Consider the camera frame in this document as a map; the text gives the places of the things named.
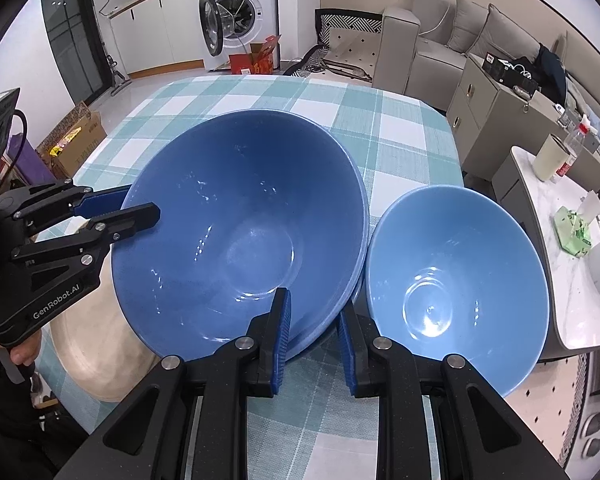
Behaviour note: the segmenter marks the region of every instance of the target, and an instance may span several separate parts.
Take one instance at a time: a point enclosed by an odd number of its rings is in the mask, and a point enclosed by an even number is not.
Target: black pants
[[[13,384],[0,363],[0,479],[50,480],[87,433],[67,413],[42,431],[30,397],[34,365],[19,369],[27,380]]]

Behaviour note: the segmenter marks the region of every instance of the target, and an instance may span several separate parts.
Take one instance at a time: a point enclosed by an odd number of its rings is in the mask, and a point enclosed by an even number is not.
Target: sofa
[[[509,59],[526,56],[534,61],[539,43],[495,7],[484,9],[467,0],[449,1],[401,0],[384,10],[374,88],[419,99],[444,113],[462,77],[466,52],[484,57],[486,47]],[[509,35],[506,41],[496,41],[487,34],[478,45],[492,7]],[[456,15],[463,30],[454,30]],[[589,116],[595,117],[594,126],[600,130],[600,54],[581,35],[568,30],[547,47],[562,61],[570,84],[581,94]]]

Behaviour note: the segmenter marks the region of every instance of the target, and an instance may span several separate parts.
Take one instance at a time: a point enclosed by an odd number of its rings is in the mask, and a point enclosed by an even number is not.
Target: floor mat
[[[382,30],[382,14],[347,9],[316,9],[315,32],[318,44],[302,60],[290,66],[284,75],[307,77],[330,72],[370,82]]]

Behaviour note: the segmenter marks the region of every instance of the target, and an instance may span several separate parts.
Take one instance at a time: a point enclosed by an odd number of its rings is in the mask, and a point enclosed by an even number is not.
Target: bowl rim
[[[548,333],[548,329],[549,329],[549,316],[551,314],[551,303],[550,303],[550,298],[549,298],[549,288],[546,282],[546,276],[544,275],[544,267],[542,266],[542,262],[540,261],[540,257],[538,256],[538,252],[536,251],[536,248],[533,246],[533,244],[531,243],[531,240],[529,239],[528,235],[525,233],[524,229],[520,226],[520,224],[518,224],[518,222],[516,221],[515,218],[513,218],[513,216],[510,215],[510,213],[508,211],[506,211],[502,206],[500,206],[500,204],[498,204],[497,202],[494,202],[493,200],[491,200],[490,198],[488,198],[487,196],[484,196],[481,193],[478,193],[477,191],[474,191],[473,189],[469,189],[466,187],[462,187],[462,186],[454,186],[452,184],[429,184],[428,186],[421,186],[421,187],[417,187],[415,189],[411,189],[409,190],[407,193],[405,193],[404,195],[402,195],[401,197],[397,198],[388,208],[387,210],[382,214],[382,217],[380,218],[380,221],[378,222],[378,225],[376,225],[376,228],[374,230],[374,233],[371,237],[371,242],[369,243],[369,248],[367,251],[367,257],[366,257],[366,265],[365,265],[365,292],[366,292],[366,297],[367,297],[367,305],[368,305],[368,310],[369,310],[369,316],[375,320],[374,317],[374,309],[373,309],[373,301],[372,301],[372,297],[371,297],[371,291],[370,291],[370,272],[371,272],[371,255],[372,252],[376,246],[376,244],[378,243],[378,233],[381,231],[382,226],[384,225],[384,222],[386,221],[386,218],[392,214],[392,212],[399,207],[399,205],[405,201],[408,200],[412,195],[417,194],[417,193],[423,193],[423,192],[430,192],[431,189],[439,189],[439,188],[449,188],[449,189],[453,189],[454,191],[460,192],[460,193],[467,193],[468,195],[474,195],[477,196],[479,200],[483,200],[486,201],[487,203],[491,203],[493,205],[498,206],[500,209],[502,209],[502,211],[506,214],[507,217],[509,217],[509,219],[511,220],[512,224],[514,225],[514,228],[518,230],[518,232],[522,233],[523,239],[525,240],[524,243],[527,244],[527,246],[529,248],[531,248],[532,254],[535,256],[535,263],[538,266],[538,269],[540,270],[540,273],[542,274],[542,278],[543,278],[543,283],[544,283],[544,296],[546,298],[546,309],[545,309],[545,315],[544,315],[544,319],[542,320],[542,325],[544,326],[545,330],[544,330],[544,338],[542,338],[542,344],[539,345],[539,349],[537,350],[537,352],[534,353],[534,355],[536,356],[535,360],[533,361],[533,363],[531,364],[531,366],[526,370],[526,373],[524,374],[524,376],[512,387],[508,388],[506,391],[504,392],[500,392],[498,391],[498,393],[500,394],[501,397],[506,397],[508,396],[511,392],[513,392],[517,387],[520,386],[520,384],[523,383],[523,381],[525,381],[525,379],[529,376],[529,374],[533,371],[534,367],[536,366],[536,364],[538,363],[538,359],[540,358],[540,355],[542,353],[542,349],[544,348],[544,343],[546,342],[546,338],[547,338],[547,333]]]
[[[369,240],[369,202],[368,202],[368,196],[366,193],[365,183],[362,178],[362,175],[360,174],[360,170],[358,169],[358,164],[356,163],[356,161],[353,159],[353,157],[348,152],[348,150],[338,141],[338,139],[336,139],[331,134],[331,132],[326,127],[321,126],[320,124],[316,123],[315,121],[313,121],[307,117],[304,117],[302,115],[295,114],[293,112],[289,112],[286,110],[274,110],[272,108],[247,108],[245,110],[232,110],[231,112],[226,112],[223,114],[216,115],[215,117],[209,118],[205,121],[201,121],[198,124],[194,124],[192,127],[188,128],[187,130],[185,130],[178,136],[174,137],[169,142],[167,142],[163,147],[161,147],[161,149],[158,150],[158,152],[155,153],[155,155],[152,156],[152,158],[144,165],[142,170],[140,170],[140,173],[138,174],[136,179],[131,184],[131,188],[129,189],[129,192],[126,194],[121,208],[129,207],[128,202],[130,202],[130,200],[131,200],[130,197],[132,197],[134,195],[133,194],[134,187],[136,186],[136,183],[138,182],[138,180],[140,180],[140,178],[142,177],[142,174],[147,170],[147,168],[152,163],[152,161],[155,158],[157,158],[174,140],[179,139],[181,136],[187,134],[188,132],[190,132],[191,130],[196,128],[197,126],[200,126],[200,124],[204,124],[209,121],[215,121],[220,118],[226,118],[227,116],[234,115],[234,114],[244,115],[244,114],[252,114],[254,112],[257,112],[257,113],[269,112],[269,113],[273,113],[275,115],[293,116],[293,117],[302,119],[303,121],[309,122],[309,123],[313,124],[314,126],[320,128],[320,130],[322,130],[328,136],[330,141],[333,142],[334,145],[340,149],[340,151],[344,154],[347,162],[349,163],[349,166],[351,167],[351,169],[353,169],[354,175],[356,176],[356,180],[358,182],[358,189],[360,190],[360,194],[361,194],[360,199],[362,200],[362,205],[363,205],[363,208],[362,208],[363,209],[363,218],[362,218],[363,229],[362,229],[362,236],[360,239],[360,249],[358,250],[358,256],[356,257],[356,265],[354,266],[352,275],[349,278],[349,281],[347,282],[347,285],[344,288],[343,293],[340,295],[340,297],[336,301],[333,302],[333,307],[329,311],[328,315],[326,317],[324,317],[320,323],[318,323],[318,325],[315,327],[314,330],[312,330],[311,332],[306,334],[303,338],[299,339],[295,345],[293,345],[293,346],[289,345],[289,347],[286,351],[286,360],[288,361],[289,359],[295,357],[299,353],[301,353],[304,350],[306,350],[307,348],[309,348],[309,346],[311,346],[311,344],[314,343],[324,333],[325,330],[327,330],[327,328],[330,326],[330,324],[333,322],[333,320],[335,320],[336,316],[343,309],[343,307],[345,306],[345,304],[347,303],[349,298],[351,298],[353,291],[356,287],[356,283],[358,282],[358,279],[360,278],[360,276],[363,273],[363,266],[366,261],[366,252],[367,252],[368,240]],[[116,245],[114,245],[113,250],[112,250],[112,255],[111,255],[111,266],[112,266],[114,290],[117,289],[116,275],[118,274],[116,272],[116,263],[115,263],[116,262],[116,253],[120,254],[120,251],[116,250]],[[154,346],[152,346],[145,339],[144,335],[141,335],[140,333],[138,333],[138,331],[136,331],[133,324],[131,323],[131,321],[128,319],[128,317],[125,314],[125,307],[123,305],[123,301],[121,301],[121,298],[119,297],[117,292],[116,292],[116,297],[118,298],[118,302],[120,303],[120,308],[122,310],[122,313],[123,313],[123,315],[125,315],[125,319],[127,320],[131,329],[140,338],[140,340],[145,345],[147,345],[147,347],[152,352],[154,352],[156,355],[160,356],[160,352],[158,352],[157,349],[155,349]]]

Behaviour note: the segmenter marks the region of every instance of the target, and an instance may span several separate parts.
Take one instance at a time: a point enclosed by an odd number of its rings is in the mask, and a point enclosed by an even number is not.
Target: bowl
[[[123,207],[154,202],[154,228],[114,245],[116,295],[159,356],[212,354],[291,292],[287,358],[350,298],[368,237],[357,165],[322,127],[273,110],[194,126],[141,171]]]
[[[544,346],[538,254],[503,208],[470,189],[421,187],[389,207],[369,245],[366,295],[383,336],[424,357],[463,355],[503,397]]]

